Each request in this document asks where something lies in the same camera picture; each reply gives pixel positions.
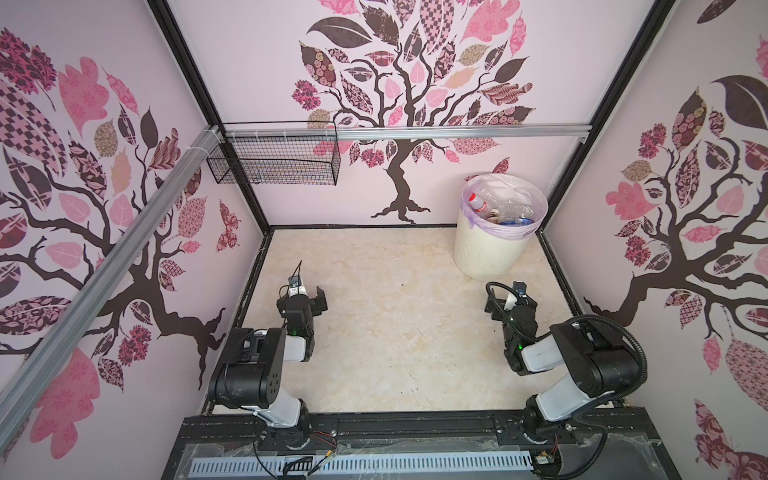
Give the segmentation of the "clear bottle blue label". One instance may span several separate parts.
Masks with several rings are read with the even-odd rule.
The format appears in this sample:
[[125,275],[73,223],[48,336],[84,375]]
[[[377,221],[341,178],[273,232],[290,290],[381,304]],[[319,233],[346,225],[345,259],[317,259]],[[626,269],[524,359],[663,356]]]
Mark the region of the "clear bottle blue label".
[[529,226],[534,224],[535,221],[530,218],[517,217],[510,220],[501,221],[500,225],[503,226]]

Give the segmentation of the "white bottle red cap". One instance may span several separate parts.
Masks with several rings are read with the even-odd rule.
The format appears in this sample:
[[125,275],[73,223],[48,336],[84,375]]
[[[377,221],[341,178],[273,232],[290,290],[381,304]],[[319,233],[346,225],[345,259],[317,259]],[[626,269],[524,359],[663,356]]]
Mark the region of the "white bottle red cap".
[[492,208],[487,201],[476,193],[470,194],[468,204],[471,209],[481,217],[488,217],[492,213]]

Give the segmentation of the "tall clear bottle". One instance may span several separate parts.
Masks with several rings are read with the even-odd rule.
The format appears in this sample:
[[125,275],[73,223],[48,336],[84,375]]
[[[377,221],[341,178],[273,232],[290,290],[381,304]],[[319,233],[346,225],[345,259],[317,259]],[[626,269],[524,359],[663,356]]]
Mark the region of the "tall clear bottle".
[[536,219],[533,200],[527,190],[514,187],[497,188],[493,190],[492,196],[502,221],[517,217]]

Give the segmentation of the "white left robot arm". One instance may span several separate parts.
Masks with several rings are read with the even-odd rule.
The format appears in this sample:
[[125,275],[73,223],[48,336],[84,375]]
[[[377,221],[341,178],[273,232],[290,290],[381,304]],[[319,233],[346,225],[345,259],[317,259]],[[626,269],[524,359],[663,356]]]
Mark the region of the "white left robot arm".
[[314,318],[328,309],[323,289],[311,298],[302,286],[291,287],[276,302],[282,327],[234,328],[219,356],[208,387],[214,406],[247,410],[274,429],[310,430],[306,403],[281,386],[283,365],[310,360]]

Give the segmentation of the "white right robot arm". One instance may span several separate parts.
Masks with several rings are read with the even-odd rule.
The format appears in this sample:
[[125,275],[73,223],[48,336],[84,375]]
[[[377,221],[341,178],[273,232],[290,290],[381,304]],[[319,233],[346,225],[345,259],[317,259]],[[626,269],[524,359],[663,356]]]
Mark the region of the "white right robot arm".
[[648,361],[632,334],[611,319],[579,315],[537,334],[537,303],[509,293],[487,292],[484,310],[502,324],[504,357],[520,376],[567,370],[559,381],[526,401],[522,429],[542,443],[581,413],[624,398],[647,380]]

